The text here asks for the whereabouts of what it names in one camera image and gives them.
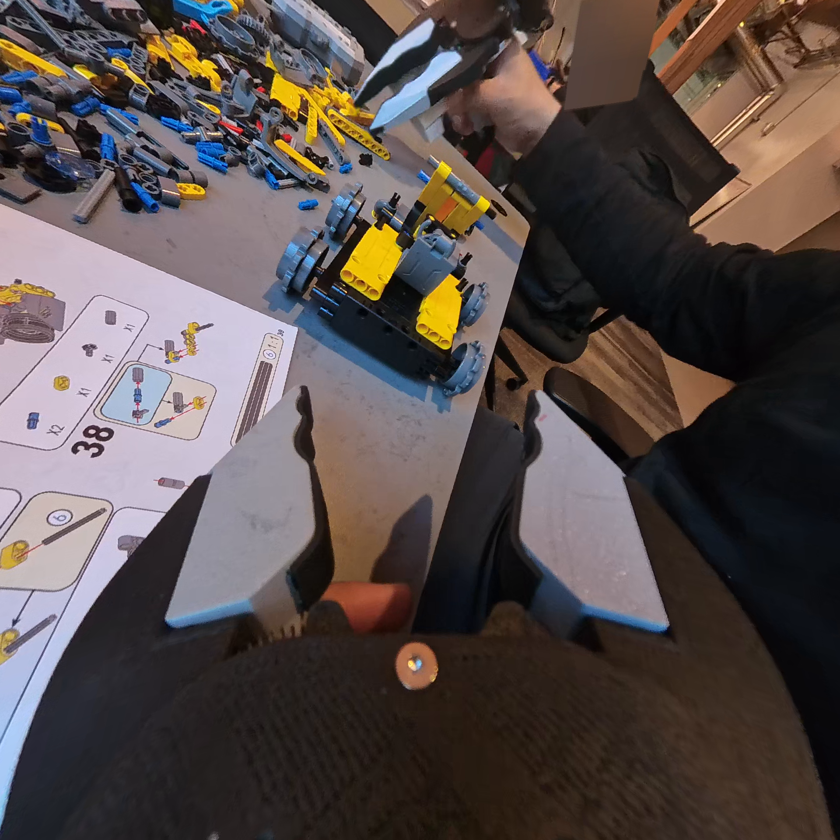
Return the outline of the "person's right hand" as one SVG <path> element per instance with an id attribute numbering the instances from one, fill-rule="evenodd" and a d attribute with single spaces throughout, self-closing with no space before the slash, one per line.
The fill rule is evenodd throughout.
<path id="1" fill-rule="evenodd" d="M 487 78 L 447 97 L 449 121 L 462 135 L 492 128 L 500 145 L 524 157 L 560 114 L 561 104 L 518 42 L 510 42 L 488 71 Z"/>

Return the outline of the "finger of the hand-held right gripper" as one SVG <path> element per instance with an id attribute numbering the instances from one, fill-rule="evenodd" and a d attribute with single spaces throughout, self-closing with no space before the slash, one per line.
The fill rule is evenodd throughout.
<path id="1" fill-rule="evenodd" d="M 353 104 L 362 109 L 385 88 L 393 88 L 415 70 L 421 75 L 383 101 L 381 110 L 428 110 L 435 108 L 442 94 L 435 85 L 448 72 L 448 64 L 435 59 L 448 43 L 446 17 L 418 18 L 386 50 L 369 76 L 361 83 Z"/>
<path id="2" fill-rule="evenodd" d="M 482 79 L 508 42 L 492 38 L 462 49 L 441 49 L 428 62 L 388 82 L 392 94 L 377 109 L 374 134 L 389 133 L 411 123 L 422 135 L 442 135 L 447 99 Z"/>

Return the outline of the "person's dark torso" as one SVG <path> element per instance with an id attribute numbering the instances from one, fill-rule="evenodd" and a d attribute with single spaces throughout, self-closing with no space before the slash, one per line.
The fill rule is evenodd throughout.
<path id="1" fill-rule="evenodd" d="M 738 383 L 630 475 L 737 596 L 793 697 L 838 831 L 838 354 Z"/>

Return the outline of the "grey toy motor hub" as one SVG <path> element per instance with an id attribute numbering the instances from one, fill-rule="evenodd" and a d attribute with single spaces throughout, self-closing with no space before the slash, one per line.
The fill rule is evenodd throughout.
<path id="1" fill-rule="evenodd" d="M 346 27 L 310 1 L 271 1 L 269 10 L 276 32 L 286 42 L 321 60 L 345 84 L 360 83 L 364 50 Z"/>

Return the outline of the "person's left hand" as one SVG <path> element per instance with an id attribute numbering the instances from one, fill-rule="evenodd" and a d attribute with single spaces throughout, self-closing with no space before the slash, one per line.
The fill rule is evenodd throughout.
<path id="1" fill-rule="evenodd" d="M 321 601 L 339 604 L 357 634 L 400 633 L 413 614 L 413 593 L 405 583 L 333 582 Z"/>

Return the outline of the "pile of small building pieces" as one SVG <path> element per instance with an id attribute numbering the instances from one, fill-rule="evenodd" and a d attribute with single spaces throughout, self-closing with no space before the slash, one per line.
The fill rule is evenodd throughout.
<path id="1" fill-rule="evenodd" d="M 365 72 L 383 22 L 366 2 L 346 14 L 313 3 L 359 41 Z M 270 99 L 270 69 L 304 86 L 331 70 L 278 35 L 270 2 L 236 4 L 200 23 L 172 2 L 2 2 L 2 198 L 78 196 L 72 216 L 88 224 L 111 194 L 127 213 L 152 214 L 204 199 L 210 172 L 244 165 L 315 207 L 331 175 L 363 166 L 360 149 L 347 144 L 348 172 L 321 167 L 321 142 L 307 148 L 305 124 Z M 354 98 L 361 80 L 332 76 Z"/>

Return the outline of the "white instruction booklet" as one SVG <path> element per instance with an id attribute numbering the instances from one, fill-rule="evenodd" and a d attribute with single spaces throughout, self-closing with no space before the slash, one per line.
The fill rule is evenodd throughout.
<path id="1" fill-rule="evenodd" d="M 286 390 L 298 330 L 2 206 L 1 785 L 130 552 Z"/>

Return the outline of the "yellow toy vehicle model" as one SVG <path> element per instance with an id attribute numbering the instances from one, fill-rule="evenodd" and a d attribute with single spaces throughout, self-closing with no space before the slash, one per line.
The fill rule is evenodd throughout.
<path id="1" fill-rule="evenodd" d="M 349 183 L 333 198 L 321 227 L 301 227 L 283 250 L 264 299 L 277 310 L 288 297 L 318 303 L 339 336 L 394 371 L 439 385 L 446 397 L 469 391 L 485 367 L 480 341 L 456 345 L 487 309 L 487 282 L 466 277 L 462 245 L 491 201 L 444 161 L 427 158 L 423 190 L 407 213 L 401 196 L 364 216 L 364 186 Z"/>

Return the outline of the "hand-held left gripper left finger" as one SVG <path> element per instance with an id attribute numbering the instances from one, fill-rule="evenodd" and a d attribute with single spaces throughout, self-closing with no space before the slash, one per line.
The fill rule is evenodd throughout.
<path id="1" fill-rule="evenodd" d="M 165 615 L 182 629 L 248 616 L 301 632 L 333 580 L 309 389 L 283 395 L 209 475 Z"/>

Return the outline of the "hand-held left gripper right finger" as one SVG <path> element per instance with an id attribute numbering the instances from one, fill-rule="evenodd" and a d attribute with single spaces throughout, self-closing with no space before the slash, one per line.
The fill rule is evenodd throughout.
<path id="1" fill-rule="evenodd" d="M 531 392 L 528 454 L 512 515 L 524 599 L 556 637 L 585 619 L 654 634 L 669 629 L 621 467 L 548 394 Z"/>

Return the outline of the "long yellow toy beam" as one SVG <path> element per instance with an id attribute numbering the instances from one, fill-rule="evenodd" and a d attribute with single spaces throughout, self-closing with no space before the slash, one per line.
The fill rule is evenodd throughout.
<path id="1" fill-rule="evenodd" d="M 346 137 L 363 146 L 368 152 L 375 154 L 384 161 L 391 159 L 390 151 L 371 132 L 343 116 L 335 108 L 327 110 L 328 120 L 332 126 Z"/>

